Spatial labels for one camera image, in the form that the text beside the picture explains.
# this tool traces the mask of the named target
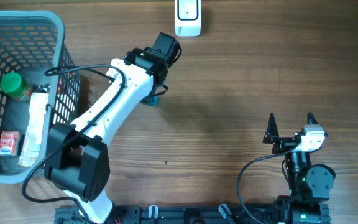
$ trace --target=white package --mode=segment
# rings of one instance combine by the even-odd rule
[[[30,100],[30,120],[25,132],[23,149],[18,164],[30,167],[37,159],[42,141],[42,130],[46,114],[45,105],[48,103],[47,93],[33,93]]]

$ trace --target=robotic arm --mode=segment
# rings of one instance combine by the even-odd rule
[[[122,78],[126,79],[121,94],[92,127],[45,163],[45,178],[69,196],[77,198],[86,212],[83,215],[87,215],[92,222],[103,223],[113,208],[104,190],[110,174],[108,145],[138,102],[156,104],[156,89],[165,86],[168,68],[175,62],[180,50],[180,44],[174,37],[160,33],[153,47],[144,50],[135,48],[126,54],[124,60],[113,59],[111,65],[125,76],[110,68],[107,76],[113,77],[114,81],[102,97],[69,127],[56,124],[50,130],[47,154],[87,126],[119,91]]]

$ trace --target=wooden surface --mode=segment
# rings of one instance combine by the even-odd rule
[[[312,111],[329,133],[312,162],[337,174],[332,223],[358,223],[357,2],[204,2],[202,36],[179,38],[183,54],[169,71],[170,91],[158,106],[136,106],[110,145],[108,196],[118,205],[237,203],[241,167],[271,153],[262,144],[269,113],[280,134],[290,136]],[[174,34],[172,2],[0,9],[56,12],[77,65],[109,63],[152,45],[160,31]],[[108,83],[87,80],[83,93],[92,104]],[[245,172],[245,201],[288,194],[280,162]],[[43,178],[29,192],[62,194]],[[0,223],[50,223],[58,205],[26,201],[20,184],[0,185]]]

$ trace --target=plastic basket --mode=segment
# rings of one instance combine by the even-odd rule
[[[63,22],[52,12],[0,11],[0,81],[6,73],[17,72],[34,86],[50,83],[48,103],[55,109],[48,108],[45,115],[40,153],[34,164],[45,157],[50,128],[55,123],[69,125],[76,118],[79,74],[44,76],[52,66],[74,65],[64,37]],[[0,136],[2,131],[25,134],[28,123],[29,103],[9,98],[0,88]],[[25,179],[33,167],[21,167],[18,160],[19,156],[0,156],[0,183],[14,184]]]

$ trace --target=small red package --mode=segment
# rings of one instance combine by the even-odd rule
[[[17,156],[20,138],[18,131],[3,131],[0,138],[0,156]]]

